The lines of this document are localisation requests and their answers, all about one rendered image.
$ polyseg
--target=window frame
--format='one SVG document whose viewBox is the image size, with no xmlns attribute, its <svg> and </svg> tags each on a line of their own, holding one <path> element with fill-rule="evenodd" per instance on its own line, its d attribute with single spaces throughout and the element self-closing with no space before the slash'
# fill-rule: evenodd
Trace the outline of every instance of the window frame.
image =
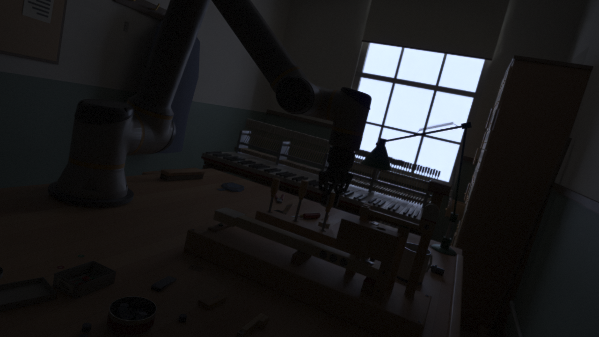
<svg viewBox="0 0 599 337">
<path fill-rule="evenodd" d="M 356 66 L 356 72 L 355 72 L 355 75 L 354 75 L 354 78 L 353 78 L 353 81 L 352 81 L 352 89 L 358 90 L 358 86 L 360 84 L 360 79 L 361 78 L 378 80 L 378 81 L 388 82 L 388 83 L 392 84 L 391 91 L 389 93 L 389 98 L 387 99 L 387 106 L 385 108 L 385 114 L 383 116 L 383 123 L 381 125 L 379 125 L 379 124 L 376 124 L 376 123 L 366 122 L 366 124 L 370 124 L 370 125 L 373 125 L 375 127 L 379 127 L 380 128 L 380 130 L 379 130 L 379 139 L 381 139 L 381 135 L 383 134 L 383 129 L 384 128 L 388 128 L 390 130 L 395 130 L 395 131 L 401 131 L 401 132 L 407 133 L 407 134 L 417 134 L 416 132 L 413 132 L 413 131 L 402 130 L 402 129 L 398 129 L 398 128 L 394 128 L 394 127 L 388 127 L 388 126 L 385 125 L 385 122 L 386 122 L 386 119 L 387 119 L 387 113 L 389 111 L 389 105 L 391 103 L 391 97 L 393 96 L 393 91 L 395 89 L 395 85 L 406 85 L 406 86 L 412 86 L 412 87 L 416 87 L 416 88 L 428 89 L 428 90 L 432 90 L 433 91 L 432 100 L 431 100 L 431 104 L 430 104 L 430 106 L 428 108 L 428 114 L 426 115 L 426 121 L 425 121 L 424 128 L 428 127 L 428 120 L 429 120 L 429 118 L 431 116 L 432 105 L 434 104 L 435 97 L 437 96 L 437 91 L 439 91 L 439 92 L 445 92 L 447 94 L 454 94 L 454 95 L 472 97 L 472 99 L 474 100 L 475 95 L 476 95 L 476 93 L 478 91 L 478 88 L 479 88 L 479 85 L 480 85 L 480 78 L 479 78 L 479 82 L 478 82 L 478 84 L 476 86 L 476 90 L 474 92 L 460 90 L 460 89 L 446 88 L 446 87 L 439 86 L 439 81 L 441 80 L 441 74 L 443 73 L 443 67 L 445 66 L 445 60 L 446 60 L 447 55 L 449 53 L 443 53 L 443 62 L 441 63 L 441 68 L 439 69 L 439 74 L 437 76 L 437 83 L 436 83 L 436 85 L 429 85 L 429 84 L 426 84 L 426 83 L 413 82 L 413 81 L 402 80 L 402 79 L 398 79 L 397 78 L 397 73 L 399 72 L 400 65 L 401 65 L 401 59 L 403 57 L 405 49 L 406 48 L 408 48 L 408 49 L 416 49 L 416 48 L 409 48 L 409 47 L 393 46 L 391 44 L 376 43 L 376 44 L 382 44 L 382 45 L 386 45 L 386 46 L 393 46 L 393 47 L 400 47 L 401 48 L 400 58 L 399 58 L 399 61 L 397 62 L 397 67 L 395 69 L 395 76 L 394 77 L 386 77 L 386 76 L 380 76 L 380 75 L 363 73 L 362 70 L 364 69 L 364 64 L 366 62 L 366 55 L 368 53 L 368 47 L 369 47 L 370 43 L 371 42 L 368 42 L 368 41 L 363 41 L 362 42 L 362 47 L 360 49 L 360 55 L 359 55 L 359 58 L 358 58 L 358 64 Z M 470 116 L 470 112 L 471 111 L 472 111 L 472 107 L 470 107 L 470 111 L 468 112 L 468 116 Z M 442 139 L 442 138 L 435 137 L 435 136 L 432 136 L 432 135 L 420 136 L 420 142 L 419 142 L 419 145 L 418 145 L 418 150 L 416 152 L 416 158 L 414 159 L 414 163 L 418 162 L 418 157 L 420 155 L 420 149 L 422 147 L 422 142 L 424 141 L 424 137 L 428 137 L 428 138 L 431 138 L 431 139 L 436 139 L 436 140 L 440 140 L 440 141 L 448 142 L 448 143 L 452 143 L 452 144 L 457 144 L 457 145 L 460 146 L 460 148 L 458 148 L 458 155 L 456 156 L 456 160 L 453 163 L 453 170 L 452 170 L 452 172 L 450 174 L 450 178 L 449 178 L 449 183 L 453 183 L 453 180 L 454 180 L 453 171 L 455 171 L 456 164 L 459 162 L 459 157 L 460 157 L 459 154 L 461 153 L 461 146 L 462 146 L 461 142 L 456 142 L 456 141 L 453 141 L 453 140 Z M 415 170 L 416 170 L 416 166 L 414 165 L 412 167 L 412 173 L 414 173 Z"/>
</svg>

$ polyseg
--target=window pane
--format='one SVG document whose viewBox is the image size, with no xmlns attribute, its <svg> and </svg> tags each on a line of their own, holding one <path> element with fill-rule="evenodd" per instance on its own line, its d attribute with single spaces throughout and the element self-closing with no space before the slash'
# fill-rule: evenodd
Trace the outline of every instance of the window pane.
<svg viewBox="0 0 599 337">
<path fill-rule="evenodd" d="M 395 85 L 385 125 L 402 130 L 418 132 L 424 127 L 432 94 L 428 89 Z"/>
<path fill-rule="evenodd" d="M 397 78 L 436 85 L 443 54 L 417 49 L 404 49 Z"/>
<path fill-rule="evenodd" d="M 362 135 L 362 144 L 360 145 L 360 150 L 368 152 L 374 150 L 376 147 L 376 142 L 379 141 L 379 132 L 380 127 L 366 124 L 366 127 L 364 128 L 364 134 Z"/>
<path fill-rule="evenodd" d="M 424 137 L 417 164 L 441 171 L 438 179 L 448 182 L 458 149 L 459 145 Z"/>
<path fill-rule="evenodd" d="M 444 127 L 450 128 L 466 123 L 468 121 L 468 115 L 470 114 L 472 100 L 472 97 L 437 91 L 435 102 L 432 104 L 431 117 L 428 119 L 428 125 L 434 126 L 449 122 L 455 124 Z M 431 134 L 431 136 L 461 142 L 463 132 L 464 129 L 455 129 Z"/>
<path fill-rule="evenodd" d="M 397 62 L 400 61 L 401 47 L 370 43 L 364 61 L 363 73 L 395 77 Z"/>
<path fill-rule="evenodd" d="M 368 94 L 372 98 L 367 121 L 376 124 L 383 123 L 385 109 L 387 109 L 387 101 L 389 100 L 389 93 L 391 93 L 391 86 L 392 83 L 389 82 L 365 78 L 360 79 L 358 91 Z"/>
<path fill-rule="evenodd" d="M 381 138 L 393 139 L 409 135 L 409 133 L 403 133 L 401 131 L 383 128 L 383 134 L 381 135 Z M 408 163 L 413 163 L 414 160 L 416 160 L 416 152 L 418 151 L 420 138 L 422 138 L 422 136 L 399 139 L 389 142 L 385 144 L 385 147 L 387 148 L 387 154 L 389 155 L 389 157 L 407 161 Z"/>
<path fill-rule="evenodd" d="M 439 86 L 475 92 L 484 63 L 483 59 L 448 55 Z"/>
</svg>

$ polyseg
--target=bulletin board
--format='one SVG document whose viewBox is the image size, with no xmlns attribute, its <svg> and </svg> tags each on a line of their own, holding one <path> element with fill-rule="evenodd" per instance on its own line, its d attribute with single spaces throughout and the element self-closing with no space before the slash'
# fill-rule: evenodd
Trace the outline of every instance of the bulletin board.
<svg viewBox="0 0 599 337">
<path fill-rule="evenodd" d="M 58 64 L 66 0 L 1 2 L 0 53 Z"/>
</svg>

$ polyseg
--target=paper note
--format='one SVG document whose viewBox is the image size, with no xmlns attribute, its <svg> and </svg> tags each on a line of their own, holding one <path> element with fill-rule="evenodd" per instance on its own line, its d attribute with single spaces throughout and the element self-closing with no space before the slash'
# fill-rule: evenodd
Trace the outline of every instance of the paper note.
<svg viewBox="0 0 599 337">
<path fill-rule="evenodd" d="M 50 23 L 54 1 L 55 0 L 25 0 L 23 3 L 23 15 Z"/>
</svg>

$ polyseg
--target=small tray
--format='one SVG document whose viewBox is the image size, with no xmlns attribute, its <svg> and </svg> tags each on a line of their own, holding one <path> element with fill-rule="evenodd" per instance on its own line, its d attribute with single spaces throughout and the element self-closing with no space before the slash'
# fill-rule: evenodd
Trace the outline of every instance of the small tray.
<svg viewBox="0 0 599 337">
<path fill-rule="evenodd" d="M 91 261 L 54 274 L 54 288 L 81 297 L 114 283 L 116 272 Z"/>
<path fill-rule="evenodd" d="M 56 298 L 45 278 L 34 278 L 0 285 L 0 311 L 47 302 Z"/>
<path fill-rule="evenodd" d="M 198 168 L 180 168 L 160 171 L 160 179 L 166 181 L 202 179 L 203 177 L 204 171 Z"/>
</svg>

